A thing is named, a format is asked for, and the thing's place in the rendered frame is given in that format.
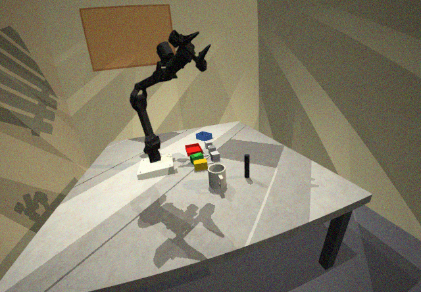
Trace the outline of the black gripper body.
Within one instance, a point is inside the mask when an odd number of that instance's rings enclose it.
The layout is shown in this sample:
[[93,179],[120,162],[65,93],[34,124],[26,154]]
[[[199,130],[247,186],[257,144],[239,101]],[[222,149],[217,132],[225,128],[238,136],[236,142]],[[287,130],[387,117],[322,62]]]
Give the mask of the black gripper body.
[[168,42],[174,46],[175,48],[177,48],[178,46],[180,47],[180,50],[172,57],[172,62],[178,67],[178,68],[184,68],[184,66],[187,63],[190,63],[191,60],[195,61],[195,67],[199,70],[199,71],[205,71],[207,69],[207,62],[204,59],[204,64],[201,64],[198,61],[198,57],[192,52],[190,51],[186,46],[183,47],[181,45],[181,43],[178,41],[180,37],[180,34],[176,31],[173,30],[169,36]]

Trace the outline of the blue tray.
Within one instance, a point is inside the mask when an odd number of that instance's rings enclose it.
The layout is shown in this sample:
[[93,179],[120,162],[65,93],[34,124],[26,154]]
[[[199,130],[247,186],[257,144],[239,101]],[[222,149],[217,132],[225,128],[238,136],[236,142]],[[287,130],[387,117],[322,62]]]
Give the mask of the blue tray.
[[199,139],[201,141],[208,141],[212,139],[212,134],[208,132],[199,132],[196,134],[196,139]]

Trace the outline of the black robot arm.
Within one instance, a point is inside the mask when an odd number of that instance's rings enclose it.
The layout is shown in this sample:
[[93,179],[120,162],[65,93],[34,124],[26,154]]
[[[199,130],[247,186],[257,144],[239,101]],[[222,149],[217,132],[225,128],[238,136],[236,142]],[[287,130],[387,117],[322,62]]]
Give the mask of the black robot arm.
[[[168,42],[165,41],[157,45],[157,54],[159,55],[160,61],[157,61],[156,70],[148,78],[137,82],[135,84],[134,90],[130,95],[130,104],[132,108],[137,111],[137,115],[145,133],[145,148],[143,152],[149,155],[150,163],[161,161],[161,154],[158,151],[161,148],[161,141],[159,136],[156,136],[153,133],[153,129],[151,127],[151,123],[146,111],[146,88],[160,82],[171,80],[172,78],[178,78],[176,73],[181,69],[172,62],[172,57],[175,54],[170,48]],[[141,90],[143,93],[138,95],[139,91]]]

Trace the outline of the red tray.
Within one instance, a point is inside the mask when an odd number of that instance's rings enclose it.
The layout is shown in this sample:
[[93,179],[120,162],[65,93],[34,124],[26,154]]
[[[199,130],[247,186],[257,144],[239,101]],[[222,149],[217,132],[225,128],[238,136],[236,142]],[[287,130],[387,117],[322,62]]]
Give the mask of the red tray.
[[189,157],[190,155],[196,154],[196,153],[202,153],[203,154],[203,150],[200,147],[199,143],[195,143],[195,144],[191,144],[191,145],[185,145],[186,148],[186,152],[187,152],[187,156]]

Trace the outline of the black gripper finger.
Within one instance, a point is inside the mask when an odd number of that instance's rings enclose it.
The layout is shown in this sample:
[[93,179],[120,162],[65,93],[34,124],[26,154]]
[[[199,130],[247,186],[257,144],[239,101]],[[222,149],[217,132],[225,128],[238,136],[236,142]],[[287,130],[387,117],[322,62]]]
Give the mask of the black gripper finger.
[[208,46],[206,46],[201,52],[199,52],[199,54],[198,54],[198,61],[201,63],[201,64],[204,64],[204,58],[205,58],[205,55],[207,54],[207,51],[209,50],[209,48],[210,48],[210,44],[208,45]]
[[198,35],[199,35],[199,31],[195,32],[193,34],[189,34],[187,36],[184,36],[184,35],[180,34],[180,37],[179,37],[178,41],[181,43],[181,45],[183,47],[185,47],[191,40],[193,40]]

